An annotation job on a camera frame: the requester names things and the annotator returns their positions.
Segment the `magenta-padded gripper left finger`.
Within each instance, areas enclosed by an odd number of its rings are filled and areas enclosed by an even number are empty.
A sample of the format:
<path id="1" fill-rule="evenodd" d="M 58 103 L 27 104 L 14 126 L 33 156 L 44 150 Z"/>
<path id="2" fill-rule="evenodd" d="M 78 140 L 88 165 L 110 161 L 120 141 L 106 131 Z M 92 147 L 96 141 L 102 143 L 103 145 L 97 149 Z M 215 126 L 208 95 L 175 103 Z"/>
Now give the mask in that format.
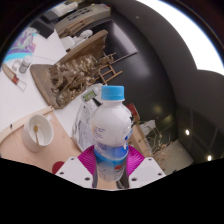
<path id="1" fill-rule="evenodd" d="M 97 168 L 94 147 L 88 147 L 78 157 L 54 163 L 54 174 L 85 188 L 97 186 Z"/>

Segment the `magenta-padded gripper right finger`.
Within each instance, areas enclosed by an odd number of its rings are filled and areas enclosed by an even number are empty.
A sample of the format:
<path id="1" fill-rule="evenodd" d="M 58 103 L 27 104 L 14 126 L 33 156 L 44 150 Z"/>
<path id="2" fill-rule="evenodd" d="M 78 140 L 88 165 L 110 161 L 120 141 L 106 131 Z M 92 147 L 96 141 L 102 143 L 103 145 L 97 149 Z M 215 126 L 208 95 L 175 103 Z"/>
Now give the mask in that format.
<path id="1" fill-rule="evenodd" d="M 152 157 L 144 157 L 134 147 L 129 147 L 126 161 L 128 188 L 140 188 L 166 176 Z"/>

